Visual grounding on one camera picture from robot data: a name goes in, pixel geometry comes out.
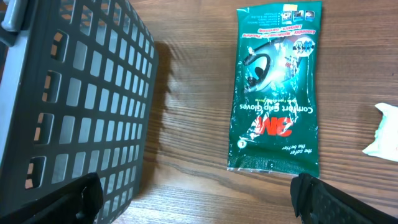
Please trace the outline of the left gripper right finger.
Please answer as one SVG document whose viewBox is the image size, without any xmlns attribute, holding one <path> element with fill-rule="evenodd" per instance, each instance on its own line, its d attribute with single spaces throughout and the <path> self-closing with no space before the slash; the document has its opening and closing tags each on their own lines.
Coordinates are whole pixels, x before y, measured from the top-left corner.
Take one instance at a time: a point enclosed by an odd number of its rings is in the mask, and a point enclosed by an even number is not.
<svg viewBox="0 0 398 224">
<path fill-rule="evenodd" d="M 397 218 L 310 174 L 292 179 L 290 195 L 295 216 L 303 224 L 397 224 Z"/>
</svg>

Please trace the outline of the teal wet wipes pack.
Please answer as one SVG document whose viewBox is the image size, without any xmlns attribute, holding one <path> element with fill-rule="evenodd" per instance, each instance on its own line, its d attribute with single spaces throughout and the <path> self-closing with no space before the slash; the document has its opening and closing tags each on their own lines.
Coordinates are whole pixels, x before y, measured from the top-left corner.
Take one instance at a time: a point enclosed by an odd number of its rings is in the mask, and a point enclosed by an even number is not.
<svg viewBox="0 0 398 224">
<path fill-rule="evenodd" d="M 397 162 L 397 107 L 378 103 L 375 107 L 382 113 L 382 119 L 375 131 L 374 142 L 363 153 Z"/>
</svg>

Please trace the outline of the green glove package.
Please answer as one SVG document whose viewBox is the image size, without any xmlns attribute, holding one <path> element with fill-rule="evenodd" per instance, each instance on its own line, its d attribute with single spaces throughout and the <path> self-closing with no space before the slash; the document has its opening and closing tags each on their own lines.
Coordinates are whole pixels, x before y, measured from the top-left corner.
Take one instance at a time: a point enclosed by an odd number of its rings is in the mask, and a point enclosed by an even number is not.
<svg viewBox="0 0 398 224">
<path fill-rule="evenodd" d="M 320 1 L 237 10 L 227 168 L 320 175 L 315 89 Z"/>
</svg>

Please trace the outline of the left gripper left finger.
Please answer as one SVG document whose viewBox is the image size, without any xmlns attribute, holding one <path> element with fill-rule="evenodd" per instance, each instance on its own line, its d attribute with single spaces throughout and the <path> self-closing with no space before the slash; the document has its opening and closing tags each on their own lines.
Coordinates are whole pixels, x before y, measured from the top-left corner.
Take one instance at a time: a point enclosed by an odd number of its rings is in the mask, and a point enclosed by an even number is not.
<svg viewBox="0 0 398 224">
<path fill-rule="evenodd" d="M 103 206 L 96 172 L 1 216 L 1 223 L 93 223 Z"/>
</svg>

